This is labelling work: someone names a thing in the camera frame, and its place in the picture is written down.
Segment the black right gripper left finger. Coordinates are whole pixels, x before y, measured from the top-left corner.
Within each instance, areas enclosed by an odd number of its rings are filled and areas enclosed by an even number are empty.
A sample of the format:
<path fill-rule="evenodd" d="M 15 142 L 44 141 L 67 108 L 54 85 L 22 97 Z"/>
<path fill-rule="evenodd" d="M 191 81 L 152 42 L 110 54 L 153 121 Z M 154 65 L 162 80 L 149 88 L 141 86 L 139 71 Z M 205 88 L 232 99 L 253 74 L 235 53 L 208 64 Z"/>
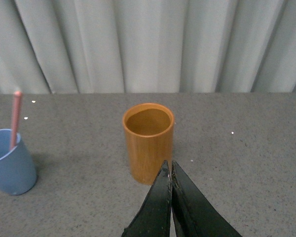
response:
<path fill-rule="evenodd" d="M 172 204 L 172 180 L 164 161 L 146 198 L 123 237 L 168 237 Z"/>

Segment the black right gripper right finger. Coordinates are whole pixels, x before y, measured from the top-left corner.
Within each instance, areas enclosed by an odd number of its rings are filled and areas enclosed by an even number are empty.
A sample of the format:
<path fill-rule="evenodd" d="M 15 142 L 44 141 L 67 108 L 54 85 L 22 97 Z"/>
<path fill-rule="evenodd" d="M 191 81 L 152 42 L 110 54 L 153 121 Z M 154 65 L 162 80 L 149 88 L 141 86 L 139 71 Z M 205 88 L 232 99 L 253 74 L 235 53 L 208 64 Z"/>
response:
<path fill-rule="evenodd" d="M 172 161 L 172 184 L 172 210 L 176 236 L 241 236 L 214 209 L 175 160 Z"/>

